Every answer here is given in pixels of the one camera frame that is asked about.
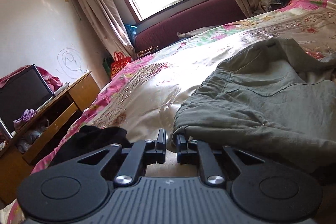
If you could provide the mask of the olive green pants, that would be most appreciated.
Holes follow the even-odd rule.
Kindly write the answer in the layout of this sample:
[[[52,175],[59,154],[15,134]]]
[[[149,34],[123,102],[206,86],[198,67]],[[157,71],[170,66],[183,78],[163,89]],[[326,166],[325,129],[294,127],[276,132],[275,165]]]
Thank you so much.
[[[174,134],[275,157],[309,173],[335,167],[335,55],[317,60],[271,38],[222,61],[181,105]]]

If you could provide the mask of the floral satin bedspread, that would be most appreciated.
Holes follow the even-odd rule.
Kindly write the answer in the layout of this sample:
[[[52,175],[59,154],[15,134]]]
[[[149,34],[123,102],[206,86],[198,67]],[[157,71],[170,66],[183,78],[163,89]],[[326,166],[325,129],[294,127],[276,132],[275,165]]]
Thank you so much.
[[[254,43],[293,39],[317,60],[335,55],[335,0],[291,0],[128,64],[60,144],[18,187],[8,223],[335,223],[335,167],[309,173],[275,157],[209,143],[224,185],[202,183],[177,162],[174,118],[224,60]],[[126,152],[113,143],[49,166],[83,126],[120,127],[133,145],[166,130],[166,161],[134,185],[115,185]]]

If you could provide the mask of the folded black garment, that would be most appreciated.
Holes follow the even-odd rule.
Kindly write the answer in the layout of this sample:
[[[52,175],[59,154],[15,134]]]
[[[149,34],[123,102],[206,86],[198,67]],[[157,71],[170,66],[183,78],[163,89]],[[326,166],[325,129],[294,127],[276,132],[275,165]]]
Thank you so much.
[[[83,126],[60,147],[49,166],[74,159],[113,143],[120,144],[123,148],[130,148],[132,144],[127,140],[126,135],[127,131],[120,127]]]

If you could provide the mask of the red shopping bag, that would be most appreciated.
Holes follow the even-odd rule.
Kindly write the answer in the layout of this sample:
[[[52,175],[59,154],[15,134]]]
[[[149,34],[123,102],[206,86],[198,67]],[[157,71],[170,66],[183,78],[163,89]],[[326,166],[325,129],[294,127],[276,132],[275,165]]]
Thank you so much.
[[[110,77],[113,78],[122,68],[124,68],[128,63],[131,63],[133,60],[130,56],[124,55],[122,52],[114,52],[113,59],[110,69]]]

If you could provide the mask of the pink cloth behind tv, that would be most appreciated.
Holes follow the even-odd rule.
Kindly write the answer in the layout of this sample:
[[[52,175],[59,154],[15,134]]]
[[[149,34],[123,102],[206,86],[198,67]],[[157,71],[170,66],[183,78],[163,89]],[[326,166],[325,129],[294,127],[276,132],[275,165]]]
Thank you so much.
[[[28,68],[28,65],[22,66],[18,68],[17,70],[11,72],[5,77],[2,77],[0,79],[0,88],[3,88],[7,81],[9,81],[14,76],[18,75],[20,72],[24,71],[26,68]],[[56,76],[51,75],[48,71],[41,67],[37,67],[38,72],[41,74],[42,78],[45,80],[46,84],[49,86],[49,88],[55,92],[58,89],[60,89],[63,86],[63,83],[60,81],[60,79]]]

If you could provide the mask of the blue plastic bag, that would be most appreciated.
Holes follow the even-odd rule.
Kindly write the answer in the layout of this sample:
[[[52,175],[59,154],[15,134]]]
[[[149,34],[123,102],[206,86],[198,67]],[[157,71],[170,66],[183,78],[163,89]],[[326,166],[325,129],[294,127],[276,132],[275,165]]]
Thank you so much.
[[[136,37],[136,33],[137,33],[137,27],[134,26],[134,25],[125,24],[125,29],[126,29],[127,35],[129,37],[129,40],[130,40],[132,46],[135,47],[135,37]]]

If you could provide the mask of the wooden tv cabinet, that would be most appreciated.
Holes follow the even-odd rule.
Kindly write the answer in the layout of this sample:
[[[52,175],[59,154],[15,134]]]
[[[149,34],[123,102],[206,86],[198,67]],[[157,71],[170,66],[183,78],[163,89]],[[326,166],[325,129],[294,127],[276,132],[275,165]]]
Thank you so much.
[[[56,141],[65,136],[70,125],[79,118],[96,99],[100,88],[90,73],[76,80],[68,88],[38,110],[13,139],[1,150],[1,202],[11,203],[17,196],[17,187],[26,178],[35,164],[55,148]],[[41,136],[21,153],[18,142],[30,130],[46,125]]]

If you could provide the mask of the purple cloth on cabinet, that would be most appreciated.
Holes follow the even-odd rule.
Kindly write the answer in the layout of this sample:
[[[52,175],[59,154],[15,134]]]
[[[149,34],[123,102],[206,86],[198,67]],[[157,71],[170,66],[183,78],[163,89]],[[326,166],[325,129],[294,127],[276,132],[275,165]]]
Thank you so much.
[[[34,116],[36,116],[36,114],[37,114],[36,110],[26,109],[20,118],[13,121],[15,130],[19,130],[22,126],[24,126],[27,122],[29,122]]]

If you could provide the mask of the black television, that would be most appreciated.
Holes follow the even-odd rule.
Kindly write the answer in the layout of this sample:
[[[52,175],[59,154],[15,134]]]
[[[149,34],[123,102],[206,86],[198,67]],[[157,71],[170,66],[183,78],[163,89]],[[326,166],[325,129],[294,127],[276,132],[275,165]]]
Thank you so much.
[[[1,87],[1,120],[9,132],[13,132],[14,121],[27,109],[38,110],[54,98],[37,67],[33,64],[11,77]]]

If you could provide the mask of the maroon sofa bench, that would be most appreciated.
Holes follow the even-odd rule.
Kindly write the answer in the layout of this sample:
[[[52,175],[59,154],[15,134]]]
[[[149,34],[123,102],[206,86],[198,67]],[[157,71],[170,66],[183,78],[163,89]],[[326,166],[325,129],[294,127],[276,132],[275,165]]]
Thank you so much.
[[[135,51],[149,48],[161,50],[179,40],[184,34],[203,27],[220,26],[245,19],[235,0],[208,0],[180,11],[143,30],[135,36]]]

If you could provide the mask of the left beige curtain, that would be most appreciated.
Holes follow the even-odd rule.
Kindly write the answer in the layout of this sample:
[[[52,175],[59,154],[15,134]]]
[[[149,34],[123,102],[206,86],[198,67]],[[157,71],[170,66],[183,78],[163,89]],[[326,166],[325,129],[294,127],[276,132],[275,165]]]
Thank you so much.
[[[112,55],[121,52],[136,59],[126,28],[114,0],[77,0],[106,50]]]

